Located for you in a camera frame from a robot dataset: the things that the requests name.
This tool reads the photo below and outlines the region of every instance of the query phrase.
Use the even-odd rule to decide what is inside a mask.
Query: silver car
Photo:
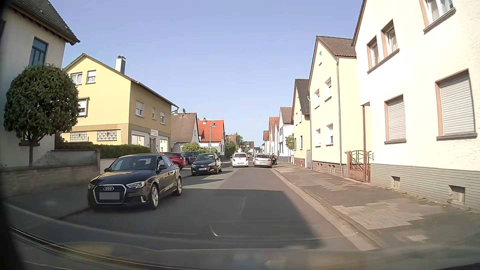
[[[273,168],[272,166],[272,159],[270,158],[269,155],[265,154],[258,154],[255,156],[255,159],[253,159],[253,166],[265,166],[268,168]]]

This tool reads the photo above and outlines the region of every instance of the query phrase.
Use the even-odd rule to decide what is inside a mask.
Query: chimney
[[[125,60],[126,58],[121,55],[115,59],[115,70],[122,74],[125,74]]]

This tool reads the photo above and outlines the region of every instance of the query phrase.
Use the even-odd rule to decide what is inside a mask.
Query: rusty gate
[[[360,180],[364,183],[370,182],[370,160],[371,151],[365,152],[363,150],[348,151],[347,152],[347,176],[348,178]]]

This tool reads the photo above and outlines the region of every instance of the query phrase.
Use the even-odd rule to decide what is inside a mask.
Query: red car
[[[168,158],[170,158],[170,160],[176,164],[180,170],[183,168],[184,164],[187,163],[187,161],[185,160],[185,158],[180,154],[180,153],[174,153],[174,152],[160,152],[159,154],[164,154],[165,156],[167,156]]]

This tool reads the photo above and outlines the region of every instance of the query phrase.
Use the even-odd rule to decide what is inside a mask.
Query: asphalt road
[[[37,221],[29,221],[34,225],[24,230],[58,243],[89,250],[100,248],[103,253],[106,247],[101,243],[155,250],[356,250],[334,225],[271,169],[252,165],[231,168],[230,164],[223,164],[220,174],[185,178],[183,188],[181,196],[161,199],[156,210],[87,209],[60,221],[38,216]],[[22,215],[26,214],[15,213],[15,218],[27,219]],[[116,248],[115,253],[121,253],[119,250],[122,248]]]

